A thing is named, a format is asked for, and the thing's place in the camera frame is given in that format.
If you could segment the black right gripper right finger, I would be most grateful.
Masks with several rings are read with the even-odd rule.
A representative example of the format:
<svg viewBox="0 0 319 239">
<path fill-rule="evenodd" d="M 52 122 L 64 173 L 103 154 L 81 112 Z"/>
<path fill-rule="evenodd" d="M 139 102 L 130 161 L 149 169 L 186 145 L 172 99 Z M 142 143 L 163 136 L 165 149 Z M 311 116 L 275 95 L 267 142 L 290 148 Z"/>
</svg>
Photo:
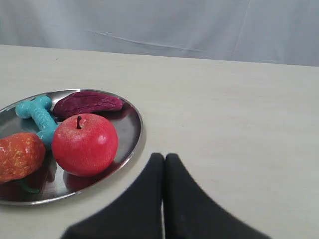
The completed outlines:
<svg viewBox="0 0 319 239">
<path fill-rule="evenodd" d="M 180 157 L 164 163 L 163 213 L 167 239 L 267 239 L 214 202 L 195 182 Z"/>
</svg>

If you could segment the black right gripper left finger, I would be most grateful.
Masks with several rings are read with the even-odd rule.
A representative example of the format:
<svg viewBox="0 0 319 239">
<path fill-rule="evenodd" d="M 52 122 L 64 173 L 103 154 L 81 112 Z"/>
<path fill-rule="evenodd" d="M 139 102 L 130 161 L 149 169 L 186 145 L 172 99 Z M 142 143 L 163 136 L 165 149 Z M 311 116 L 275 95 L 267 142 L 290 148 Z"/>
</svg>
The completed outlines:
<svg viewBox="0 0 319 239">
<path fill-rule="evenodd" d="M 152 153 L 133 184 L 110 205 L 67 228 L 64 239 L 160 239 L 164 158 Z"/>
</svg>

